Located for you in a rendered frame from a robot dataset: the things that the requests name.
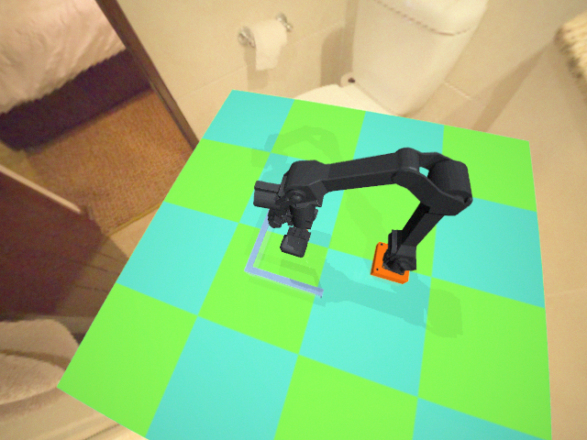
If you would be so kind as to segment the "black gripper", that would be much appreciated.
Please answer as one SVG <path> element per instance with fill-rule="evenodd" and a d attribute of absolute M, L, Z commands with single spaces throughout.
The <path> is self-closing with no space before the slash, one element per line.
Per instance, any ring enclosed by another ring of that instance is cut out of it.
<path fill-rule="evenodd" d="M 287 235 L 283 236 L 280 245 L 281 252 L 302 258 L 305 256 L 305 251 L 311 232 L 313 222 L 316 220 L 318 210 L 314 208 L 314 212 L 306 218 L 298 218 L 291 214 L 290 209 L 287 217 L 292 218 L 293 227 L 289 226 Z"/>

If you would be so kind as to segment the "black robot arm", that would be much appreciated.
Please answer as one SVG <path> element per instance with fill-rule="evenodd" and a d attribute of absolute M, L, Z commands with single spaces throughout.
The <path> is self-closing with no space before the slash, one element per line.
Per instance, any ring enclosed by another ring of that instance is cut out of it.
<path fill-rule="evenodd" d="M 429 170 L 420 173 L 420 167 Z M 472 202 L 468 167 L 435 151 L 399 148 L 394 153 L 334 163 L 298 160 L 284 173 L 281 184 L 256 181 L 253 204 L 268 208 L 272 228 L 293 226 L 290 212 L 306 218 L 322 207 L 333 191 L 398 184 L 420 203 L 403 230 L 388 234 L 382 269 L 404 275 L 416 270 L 416 247 L 445 215 L 455 216 Z"/>

